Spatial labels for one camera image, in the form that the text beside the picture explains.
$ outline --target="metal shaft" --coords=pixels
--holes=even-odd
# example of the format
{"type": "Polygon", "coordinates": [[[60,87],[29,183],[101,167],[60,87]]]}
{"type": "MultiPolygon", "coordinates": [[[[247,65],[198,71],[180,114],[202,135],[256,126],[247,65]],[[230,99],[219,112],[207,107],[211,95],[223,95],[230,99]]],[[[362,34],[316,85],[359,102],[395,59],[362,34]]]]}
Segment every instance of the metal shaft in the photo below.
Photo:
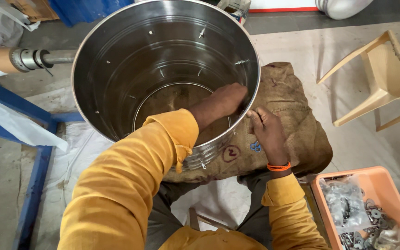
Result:
{"type": "Polygon", "coordinates": [[[73,63],[76,49],[70,50],[52,50],[50,54],[44,55],[44,61],[48,64],[73,63]]]}

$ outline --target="concrete floor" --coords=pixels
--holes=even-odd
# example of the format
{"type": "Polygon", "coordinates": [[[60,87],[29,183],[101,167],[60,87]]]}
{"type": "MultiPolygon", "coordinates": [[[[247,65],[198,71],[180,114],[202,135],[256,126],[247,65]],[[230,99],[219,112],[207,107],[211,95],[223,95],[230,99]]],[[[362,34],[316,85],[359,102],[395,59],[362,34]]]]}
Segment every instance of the concrete floor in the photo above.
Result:
{"type": "MultiPolygon", "coordinates": [[[[75,49],[99,21],[79,23],[72,28],[60,21],[44,22],[33,32],[25,31],[19,46],[75,49]]],[[[396,21],[400,21],[400,1],[376,0],[363,12],[347,20],[331,20],[320,12],[261,13],[250,14],[245,28],[255,35],[396,21]]],[[[51,72],[54,77],[41,70],[8,75],[0,77],[0,84],[25,98],[70,86],[70,65],[56,65],[51,72]]],[[[44,98],[56,101],[53,97],[44,98]]],[[[54,112],[75,110],[74,107],[63,109],[59,105],[43,108],[54,112]]],[[[8,249],[12,245],[34,156],[34,149],[0,139],[0,249],[8,249]]]]}

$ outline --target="stainless steel drum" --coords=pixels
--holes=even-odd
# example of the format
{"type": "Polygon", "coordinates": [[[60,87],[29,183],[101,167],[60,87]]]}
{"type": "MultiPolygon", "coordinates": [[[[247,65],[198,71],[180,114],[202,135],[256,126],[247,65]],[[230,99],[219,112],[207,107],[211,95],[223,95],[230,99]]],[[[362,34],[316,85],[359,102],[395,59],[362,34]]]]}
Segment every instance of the stainless steel drum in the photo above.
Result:
{"type": "Polygon", "coordinates": [[[142,1],[111,14],[82,42],[72,71],[79,111],[112,142],[134,131],[140,107],[159,89],[247,86],[245,111],[230,116],[223,133],[195,146],[184,169],[205,168],[221,153],[252,104],[259,79],[248,33],[226,12],[196,0],[142,1]]]}

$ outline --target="orange thread bracelet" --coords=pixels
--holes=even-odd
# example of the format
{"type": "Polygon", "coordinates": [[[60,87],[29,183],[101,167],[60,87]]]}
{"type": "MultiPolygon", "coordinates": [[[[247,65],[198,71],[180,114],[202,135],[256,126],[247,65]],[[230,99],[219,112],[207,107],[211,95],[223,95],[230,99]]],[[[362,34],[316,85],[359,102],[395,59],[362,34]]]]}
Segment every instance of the orange thread bracelet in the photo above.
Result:
{"type": "Polygon", "coordinates": [[[280,172],[280,171],[285,171],[288,168],[291,168],[291,163],[288,162],[288,165],[286,166],[271,166],[269,163],[266,164],[266,167],[268,167],[268,169],[270,171],[276,171],[276,172],[280,172]]]}

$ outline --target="blue metal frame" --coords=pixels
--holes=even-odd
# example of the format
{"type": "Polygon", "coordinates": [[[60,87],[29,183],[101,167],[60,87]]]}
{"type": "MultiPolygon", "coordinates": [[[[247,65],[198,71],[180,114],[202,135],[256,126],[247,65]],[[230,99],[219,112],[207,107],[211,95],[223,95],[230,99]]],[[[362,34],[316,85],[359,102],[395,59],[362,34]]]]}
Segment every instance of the blue metal frame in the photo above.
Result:
{"type": "MultiPolygon", "coordinates": [[[[16,110],[22,114],[30,116],[39,122],[44,123],[48,131],[55,134],[58,122],[81,122],[84,121],[80,113],[51,114],[44,109],[32,104],[17,94],[0,86],[0,103],[16,110]]],[[[25,144],[18,140],[13,134],[9,133],[0,126],[0,138],[9,141],[25,144]]],[[[30,240],[35,226],[36,215],[41,202],[44,181],[46,179],[47,167],[52,154],[52,146],[34,146],[36,152],[35,163],[33,164],[29,184],[24,197],[23,208],[19,215],[18,227],[12,245],[13,250],[29,249],[30,240]]]]}

